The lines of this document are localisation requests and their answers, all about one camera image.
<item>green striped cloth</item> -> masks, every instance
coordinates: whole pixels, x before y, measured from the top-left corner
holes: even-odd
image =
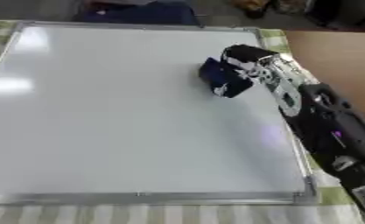
[[[14,22],[0,21],[0,52]],[[290,53],[282,31],[261,30],[266,48]],[[310,158],[317,206],[0,206],[0,224],[359,224],[361,216],[336,179]]]

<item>floor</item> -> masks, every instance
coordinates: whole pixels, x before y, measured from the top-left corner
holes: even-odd
[[[1,19],[68,21],[85,0],[0,0]],[[320,29],[303,16],[289,16],[269,9],[264,18],[246,18],[229,0],[186,0],[203,25],[256,26],[285,30]]]

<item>aluminum frame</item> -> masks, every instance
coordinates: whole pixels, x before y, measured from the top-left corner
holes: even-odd
[[[58,26],[67,28],[97,28],[97,29],[140,29],[140,30],[171,30],[171,31],[214,31],[214,32],[252,32],[257,36],[261,46],[263,42],[259,30],[253,27],[195,27],[176,25],[137,25],[137,24],[87,24],[61,22],[18,22],[8,43],[0,54],[0,63],[13,46],[23,29],[31,26]],[[304,179],[303,192],[197,192],[197,193],[14,193],[0,194],[0,205],[99,205],[99,204],[151,204],[151,205],[312,205],[316,203],[317,186],[314,182],[312,169],[300,141],[288,130],[293,151],[298,161],[301,176]]]

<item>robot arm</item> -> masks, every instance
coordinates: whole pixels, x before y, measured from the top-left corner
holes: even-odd
[[[365,212],[365,119],[348,101],[291,56],[247,45],[227,48],[221,61],[208,59],[200,77],[229,98],[259,79],[300,142]]]

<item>black object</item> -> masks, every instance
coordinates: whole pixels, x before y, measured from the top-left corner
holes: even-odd
[[[340,7],[341,0],[316,0],[307,17],[317,25],[326,26],[337,18]]]
[[[242,63],[258,62],[259,59],[274,55],[276,53],[277,52],[268,51],[249,45],[233,45],[224,50],[221,59],[223,63],[228,63],[227,61],[224,61],[224,56],[232,59],[238,59]]]
[[[184,2],[153,2],[146,5],[94,3],[89,9],[76,15],[74,21],[141,25],[200,25],[192,8]]]
[[[253,82],[242,78],[231,66],[209,58],[200,68],[200,77],[212,92],[219,96],[232,98],[251,88]]]

